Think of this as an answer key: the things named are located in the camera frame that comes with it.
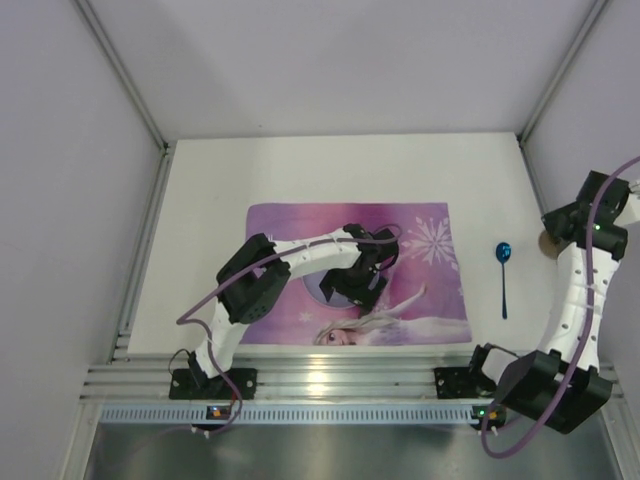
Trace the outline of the purple printed cloth placemat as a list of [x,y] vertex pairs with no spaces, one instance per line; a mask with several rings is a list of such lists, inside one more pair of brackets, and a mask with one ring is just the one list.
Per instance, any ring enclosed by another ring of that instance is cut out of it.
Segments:
[[388,284],[372,312],[361,315],[340,294],[325,299],[318,272],[289,282],[273,310],[248,328],[244,343],[391,347],[471,340],[444,203],[256,204],[247,212],[246,234],[295,240],[350,223],[369,232],[389,225],[400,230],[399,257],[382,273]]

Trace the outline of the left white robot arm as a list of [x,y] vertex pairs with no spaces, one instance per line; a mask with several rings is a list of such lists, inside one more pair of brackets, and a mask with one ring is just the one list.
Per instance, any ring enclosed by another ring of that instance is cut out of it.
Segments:
[[339,294],[361,314],[370,313],[387,283],[382,271],[399,256],[400,236],[397,225],[369,232],[357,223],[292,241],[251,236],[219,270],[216,288],[176,320],[204,330],[204,340],[188,357],[189,380],[203,390],[215,378],[226,378],[247,328],[270,313],[295,279],[320,272],[326,300]]

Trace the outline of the blue spoon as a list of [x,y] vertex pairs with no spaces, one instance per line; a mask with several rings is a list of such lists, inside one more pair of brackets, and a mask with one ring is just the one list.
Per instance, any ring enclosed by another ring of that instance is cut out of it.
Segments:
[[506,291],[506,264],[510,260],[512,255],[511,245],[507,242],[500,242],[495,248],[495,257],[501,267],[501,315],[502,319],[508,318],[508,304],[507,304],[507,291]]

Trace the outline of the beige paper cup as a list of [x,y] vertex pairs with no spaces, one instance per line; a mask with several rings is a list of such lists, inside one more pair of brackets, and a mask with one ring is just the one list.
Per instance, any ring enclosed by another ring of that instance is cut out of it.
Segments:
[[547,231],[542,231],[538,237],[538,247],[541,253],[551,259],[556,260],[562,247]]

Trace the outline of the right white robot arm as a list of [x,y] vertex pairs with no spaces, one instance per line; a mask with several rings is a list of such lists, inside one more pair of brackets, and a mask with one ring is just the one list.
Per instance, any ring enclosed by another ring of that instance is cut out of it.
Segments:
[[532,420],[552,406],[545,424],[562,434],[609,400],[613,385],[599,374],[599,326],[626,253],[626,227],[638,220],[638,207],[627,181],[591,171],[574,202],[543,216],[546,233],[560,248],[545,333],[526,355],[490,343],[477,346],[469,373],[478,388]]

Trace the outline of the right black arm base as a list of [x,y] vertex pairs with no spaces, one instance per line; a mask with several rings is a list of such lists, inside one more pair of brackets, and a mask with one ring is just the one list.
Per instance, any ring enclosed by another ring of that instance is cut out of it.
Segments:
[[470,372],[468,367],[438,367],[433,370],[439,400],[492,398],[496,384]]

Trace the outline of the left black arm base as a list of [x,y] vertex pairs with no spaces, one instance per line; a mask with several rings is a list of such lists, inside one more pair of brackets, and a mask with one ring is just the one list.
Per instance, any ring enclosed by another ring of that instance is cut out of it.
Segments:
[[[258,370],[253,368],[232,368],[227,376],[237,387],[244,400],[255,397],[258,380]],[[203,386],[199,386],[192,372],[187,369],[176,369],[172,372],[169,389],[171,400],[231,400],[238,398],[231,386],[220,376],[206,379]]]

